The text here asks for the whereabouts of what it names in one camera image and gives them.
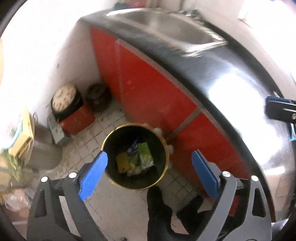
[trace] floor tile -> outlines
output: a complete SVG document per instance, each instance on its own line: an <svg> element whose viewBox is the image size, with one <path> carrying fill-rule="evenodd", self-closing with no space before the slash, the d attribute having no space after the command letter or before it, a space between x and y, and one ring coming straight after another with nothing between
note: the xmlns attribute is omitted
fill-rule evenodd
<svg viewBox="0 0 296 241"><path fill-rule="evenodd" d="M108 126L106 129L104 129L104 133L105 133L105 135L107 136L107 135L109 135L109 133L111 132L111 131L113 131L114 130L114 126L113 125L110 125L110 126Z"/></svg>
<svg viewBox="0 0 296 241"><path fill-rule="evenodd" d="M198 191L193 189L193 191L190 193L193 197L196 197L198 195Z"/></svg>
<svg viewBox="0 0 296 241"><path fill-rule="evenodd" d="M79 171L79 170L83 167L84 164L85 164L85 163L84 163L83 160L81 160L79 163L77 163L77 164L76 164L76 168L77 168L77 170Z"/></svg>
<svg viewBox="0 0 296 241"><path fill-rule="evenodd" d="M170 185L174 181L174 178L169 174L166 173L164 177L157 183L157 185L161 188L164 189L168 185Z"/></svg>
<svg viewBox="0 0 296 241"><path fill-rule="evenodd" d="M118 121L114 122L113 126L114 126L114 128L117 128L117 127L122 126L122 125L124 125L126 123L128 123L128 121L125 118L125 116L123 116Z"/></svg>
<svg viewBox="0 0 296 241"><path fill-rule="evenodd" d="M112 124L112 122L110 122L108 116L105 116L99 120L99 124L103 129L106 129L108 126Z"/></svg>
<svg viewBox="0 0 296 241"><path fill-rule="evenodd" d="M95 116L96 121L85 131L74 136L73 142L63 148L61 162L47 174L48 176L64 178L71 171L80 170L85 163L93 161L100 152L106 136L114 128L132 121L116 101L113 101L107 110L95 113ZM157 185L162 190L164 203L173 210L173 230L186 233L176 217L176 212L185 207L198 192L174 168L169 169ZM71 232L77 234L65 198L60 199ZM93 195L85 201L85 205L109 241L119 241L121 237L126 237L129 241L147 241L147 190L131 191L115 186L104 173ZM209 201L204 201L203 209L211 207Z"/></svg>
<svg viewBox="0 0 296 241"><path fill-rule="evenodd" d="M193 190L193 186L191 185L191 183L187 183L185 186L184 186L185 190L187 192L191 192Z"/></svg>
<svg viewBox="0 0 296 241"><path fill-rule="evenodd" d="M184 187L186 184L187 184L187 179L185 178L185 177L183 177L183 176L178 176L177 178L176 178L176 181L182 186L182 187Z"/></svg>
<svg viewBox="0 0 296 241"><path fill-rule="evenodd" d="M177 198L177 197L172 197L167 204L174 212L178 212L182 210L183 208L183 203Z"/></svg>
<svg viewBox="0 0 296 241"><path fill-rule="evenodd" d="M89 150L88 150L87 146L85 145L85 146L82 146L78 149L78 153L81 158L85 158L89 155Z"/></svg>
<svg viewBox="0 0 296 241"><path fill-rule="evenodd" d="M102 144L103 144L103 142L104 142L106 136L107 136L107 135L106 135L104 132L101 132L100 134L98 134L98 135L95 137L95 139L96 139L96 141L97 141L99 147L102 146Z"/></svg>
<svg viewBox="0 0 296 241"><path fill-rule="evenodd" d="M169 174L172 175L173 178L177 178L179 176L179 172L175 168L170 168L168 170Z"/></svg>
<svg viewBox="0 0 296 241"><path fill-rule="evenodd" d="M89 163L89 162L92 162L93 160L94 158L92 157L92 155L88 155L87 157L83 158L84 163Z"/></svg>
<svg viewBox="0 0 296 241"><path fill-rule="evenodd" d="M91 139L87 144L87 149L89 152L93 152L95 149L99 148L99 145L95 138Z"/></svg>
<svg viewBox="0 0 296 241"><path fill-rule="evenodd" d="M94 137L94 135L91 133L91 131L89 129L85 130L82 133L82 138L83 138L85 143L89 142L91 139L93 139L93 137Z"/></svg>
<svg viewBox="0 0 296 241"><path fill-rule="evenodd" d="M101 151L101 148L97 148L96 150L94 150L94 151L91 153L92 157L95 158L95 157L98 155L98 153L99 153L100 151Z"/></svg>
<svg viewBox="0 0 296 241"><path fill-rule="evenodd" d="M177 194L176 197L181 200L182 202L184 201L184 199L189 195L189 193L182 188Z"/></svg>
<svg viewBox="0 0 296 241"><path fill-rule="evenodd" d="M174 194L177 194L181 190L181 188L182 188L181 185L179 183L177 183L177 181L173 181L168 186L168 189Z"/></svg>
<svg viewBox="0 0 296 241"><path fill-rule="evenodd" d="M193 196L191 196L191 195L189 194L189 195L183 200L183 204L184 204L184 206L188 205L192 199L193 199Z"/></svg>
<svg viewBox="0 0 296 241"><path fill-rule="evenodd" d="M80 136L74 137L73 143L74 143L76 149L79 149L80 147L82 147L85 144L83 138Z"/></svg>
<svg viewBox="0 0 296 241"><path fill-rule="evenodd" d="M96 136L103 131L103 128L100 126L99 122L96 121L89 130L94 136Z"/></svg>
<svg viewBox="0 0 296 241"><path fill-rule="evenodd" d="M121 117L124 116L124 113L120 110L114 110L111 113L107 114L107 116L108 116L108 119L110 120L111 123L115 123Z"/></svg>
<svg viewBox="0 0 296 241"><path fill-rule="evenodd" d="M68 158L69 162L75 165L81 160L81 157L78 153L78 151L74 151L71 153L70 157Z"/></svg>

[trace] metal screw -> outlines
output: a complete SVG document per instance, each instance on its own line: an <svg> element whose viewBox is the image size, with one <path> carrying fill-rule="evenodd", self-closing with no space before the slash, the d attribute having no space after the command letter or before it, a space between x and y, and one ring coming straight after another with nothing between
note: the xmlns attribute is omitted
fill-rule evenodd
<svg viewBox="0 0 296 241"><path fill-rule="evenodd" d="M48 177L41 178L41 182L43 182L43 183L47 182L47 180L48 180Z"/></svg>
<svg viewBox="0 0 296 241"><path fill-rule="evenodd" d="M258 179L258 177L257 177L257 176L251 176L251 178L252 178L252 180L253 180L254 182L257 182L257 181L259 181L259 179Z"/></svg>
<svg viewBox="0 0 296 241"><path fill-rule="evenodd" d="M70 178L75 178L75 177L77 177L77 173L76 173L76 172L71 172L71 173L69 174L69 177L70 177Z"/></svg>
<svg viewBox="0 0 296 241"><path fill-rule="evenodd" d="M227 172L227 171L222 172L222 175L225 176L225 177L230 177L231 176L230 172Z"/></svg>

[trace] stainless steel counter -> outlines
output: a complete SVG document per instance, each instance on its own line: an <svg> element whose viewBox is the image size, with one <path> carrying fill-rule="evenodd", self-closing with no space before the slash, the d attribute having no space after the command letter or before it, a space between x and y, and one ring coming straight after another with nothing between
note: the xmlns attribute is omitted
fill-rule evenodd
<svg viewBox="0 0 296 241"><path fill-rule="evenodd" d="M184 58L157 36L108 19L107 13L97 12L82 20L140 50L198 99L249 172L259 177L273 202L276 220L287 218L294 197L295 157L287 124L269 120L264 114L265 98L278 92L272 88L274 83L252 69L229 45L206 51L198 58Z"/></svg>

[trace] white wall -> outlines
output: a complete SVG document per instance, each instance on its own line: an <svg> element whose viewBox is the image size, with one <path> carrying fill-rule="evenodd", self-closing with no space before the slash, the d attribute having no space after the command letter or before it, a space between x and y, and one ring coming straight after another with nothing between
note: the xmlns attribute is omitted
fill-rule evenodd
<svg viewBox="0 0 296 241"><path fill-rule="evenodd" d="M160 0L160 2L161 7L176 10L179 8L180 1ZM185 0L184 9L192 7L195 2L195 8L203 14L207 21L231 35L257 58L277 83L284 97L296 99L296 84L288 65L280 63L276 56L272 56L264 43L259 41L259 34L238 19L245 0ZM287 41L283 39L281 43L285 45ZM274 47L279 48L280 52L283 46L275 45Z"/></svg>
<svg viewBox="0 0 296 241"><path fill-rule="evenodd" d="M0 110L27 106L46 125L54 93L72 82L83 93L99 80L88 27L77 20L116 0L28 0L5 29Z"/></svg>

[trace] cabinet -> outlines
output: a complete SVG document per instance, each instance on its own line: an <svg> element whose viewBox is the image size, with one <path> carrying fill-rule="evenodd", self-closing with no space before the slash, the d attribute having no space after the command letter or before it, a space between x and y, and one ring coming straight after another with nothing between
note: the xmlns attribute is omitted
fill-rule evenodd
<svg viewBox="0 0 296 241"><path fill-rule="evenodd" d="M102 79L135 122L160 127L164 137L168 137L197 108L174 85L174 79L160 67L156 69L155 63L141 52L102 30L92 28L91 35ZM171 162L193 184L200 186L191 163L196 149L222 171L230 171L239 178L249 177L229 141L204 114L197 116L169 144L174 146Z"/></svg>
<svg viewBox="0 0 296 241"><path fill-rule="evenodd" d="M196 109L196 104L138 54L122 45L119 49L125 111L135 122L159 127L168 137Z"/></svg>
<svg viewBox="0 0 296 241"><path fill-rule="evenodd" d="M174 146L170 161L193 184L201 184L191 163L191 154L196 149L221 171L229 171L239 178L249 177L239 155L204 114L199 114L169 144Z"/></svg>
<svg viewBox="0 0 296 241"><path fill-rule="evenodd" d="M97 28L91 28L90 31L101 78L109 86L115 98L121 102L116 38Z"/></svg>

